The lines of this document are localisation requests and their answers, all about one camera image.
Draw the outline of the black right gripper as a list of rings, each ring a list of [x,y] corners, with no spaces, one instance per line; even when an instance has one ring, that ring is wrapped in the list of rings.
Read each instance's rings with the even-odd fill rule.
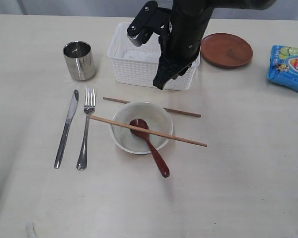
[[[183,76],[197,57],[197,53],[189,58],[175,58],[166,53],[161,53],[153,86],[163,90],[168,81]]]

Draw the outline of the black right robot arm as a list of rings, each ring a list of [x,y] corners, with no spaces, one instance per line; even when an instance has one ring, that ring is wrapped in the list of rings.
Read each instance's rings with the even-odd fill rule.
[[[175,0],[171,9],[172,26],[169,39],[163,44],[153,85],[165,84],[185,74],[198,57],[201,39],[215,8],[265,10],[274,0]]]

